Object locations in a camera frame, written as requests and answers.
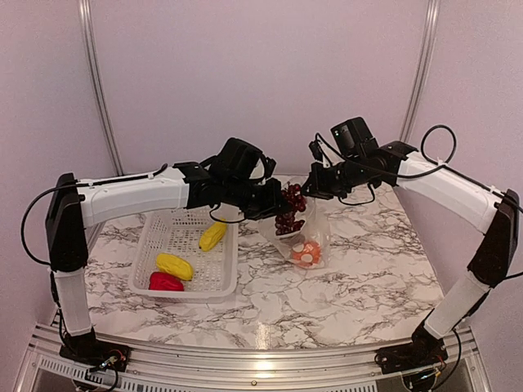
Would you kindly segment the dark red grape bunch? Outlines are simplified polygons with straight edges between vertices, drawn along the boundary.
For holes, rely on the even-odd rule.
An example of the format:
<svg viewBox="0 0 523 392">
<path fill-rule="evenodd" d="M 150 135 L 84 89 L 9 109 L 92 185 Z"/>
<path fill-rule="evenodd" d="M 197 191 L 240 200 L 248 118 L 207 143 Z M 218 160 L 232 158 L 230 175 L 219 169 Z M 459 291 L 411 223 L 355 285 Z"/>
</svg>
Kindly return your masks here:
<svg viewBox="0 0 523 392">
<path fill-rule="evenodd" d="M 306 197 L 301 193 L 301 186 L 298 183 L 287 182 L 282 189 L 284 200 L 288 204 L 285 211 L 295 211 L 295 221 L 275 221 L 275 235 L 282 237 L 288 234 L 299 232 L 305 225 L 305 212 L 307 209 Z"/>
</svg>

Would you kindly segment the clear zip top bag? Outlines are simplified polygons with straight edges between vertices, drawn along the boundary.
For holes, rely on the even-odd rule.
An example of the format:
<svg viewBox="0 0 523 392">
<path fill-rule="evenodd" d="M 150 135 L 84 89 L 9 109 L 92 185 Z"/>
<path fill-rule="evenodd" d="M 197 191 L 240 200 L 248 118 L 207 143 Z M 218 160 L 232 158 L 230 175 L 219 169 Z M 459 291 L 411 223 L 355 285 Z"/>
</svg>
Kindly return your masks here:
<svg viewBox="0 0 523 392">
<path fill-rule="evenodd" d="M 302 186 L 306 178 L 304 176 L 286 176 L 280 180 L 282 189 L 288 181 Z M 306 197 L 306 201 L 307 209 L 304 216 L 306 223 L 299 232 L 278 237 L 275 235 L 275 222 L 273 220 L 260 220 L 258 222 L 258 231 L 278 250 L 279 254 L 287 262 L 292 264 L 294 263 L 291 262 L 291 251 L 294 245 L 304 243 L 305 241 L 316 241 L 321 247 L 320 263 L 312 268 L 303 268 L 314 269 L 322 267 L 329 258 L 330 226 L 324 214 L 317 210 L 315 200 Z"/>
</svg>

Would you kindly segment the orange mini pumpkin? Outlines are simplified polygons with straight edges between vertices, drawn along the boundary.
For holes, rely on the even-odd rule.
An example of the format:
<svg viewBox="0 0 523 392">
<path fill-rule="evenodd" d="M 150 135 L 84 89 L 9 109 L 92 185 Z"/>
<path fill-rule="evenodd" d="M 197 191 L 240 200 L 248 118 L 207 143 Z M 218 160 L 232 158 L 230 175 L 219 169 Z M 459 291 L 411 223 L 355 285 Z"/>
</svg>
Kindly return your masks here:
<svg viewBox="0 0 523 392">
<path fill-rule="evenodd" d="M 291 262 L 302 267 L 312 268 L 320 263 L 321 247 L 316 241 L 305 241 L 292 247 Z"/>
</svg>

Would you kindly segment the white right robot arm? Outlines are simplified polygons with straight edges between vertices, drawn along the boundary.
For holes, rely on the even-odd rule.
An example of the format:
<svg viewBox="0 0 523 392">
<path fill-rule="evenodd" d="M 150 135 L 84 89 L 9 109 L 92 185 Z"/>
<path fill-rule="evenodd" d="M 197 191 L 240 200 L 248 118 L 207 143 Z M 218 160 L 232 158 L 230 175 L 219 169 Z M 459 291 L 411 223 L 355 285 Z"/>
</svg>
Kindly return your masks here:
<svg viewBox="0 0 523 392">
<path fill-rule="evenodd" d="M 482 185 L 447 162 L 430 160 L 400 141 L 381 147 L 355 147 L 332 166 L 313 163 L 303 191 L 314 198 L 332 199 L 347 196 L 358 185 L 381 184 L 433 202 L 479 242 L 472 249 L 472 241 L 467 240 L 467 248 L 459 251 L 462 235 L 456 229 L 436 235 L 438 239 L 450 240 L 446 255 L 466 255 L 471 260 L 465 263 L 463 275 L 446 291 L 441 302 L 416 327 L 409 342 L 377 351 L 376 364 L 383 373 L 393 373 L 444 358 L 445 336 L 471 317 L 497 286 L 510 279 L 521 209 L 516 192 Z"/>
</svg>

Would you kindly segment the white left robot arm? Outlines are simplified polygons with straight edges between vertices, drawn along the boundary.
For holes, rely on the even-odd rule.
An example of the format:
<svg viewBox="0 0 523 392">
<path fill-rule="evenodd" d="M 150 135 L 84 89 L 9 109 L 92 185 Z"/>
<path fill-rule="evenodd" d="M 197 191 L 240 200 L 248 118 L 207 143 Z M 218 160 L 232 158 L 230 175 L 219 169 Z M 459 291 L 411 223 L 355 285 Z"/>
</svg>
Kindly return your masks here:
<svg viewBox="0 0 523 392">
<path fill-rule="evenodd" d="M 62 175 L 50 191 L 45 220 L 51 293 L 63 327 L 61 355 L 95 364 L 129 351 L 125 345 L 98 340 L 92 326 L 85 288 L 89 257 L 85 229 L 143 212 L 223 204 L 237 207 L 251 221 L 288 212 L 282 185 L 271 176 L 272 160 L 267 160 L 263 176 L 252 177 L 260 161 L 255 158 L 217 170 L 196 162 L 165 164 L 157 171 L 103 180 Z"/>
</svg>

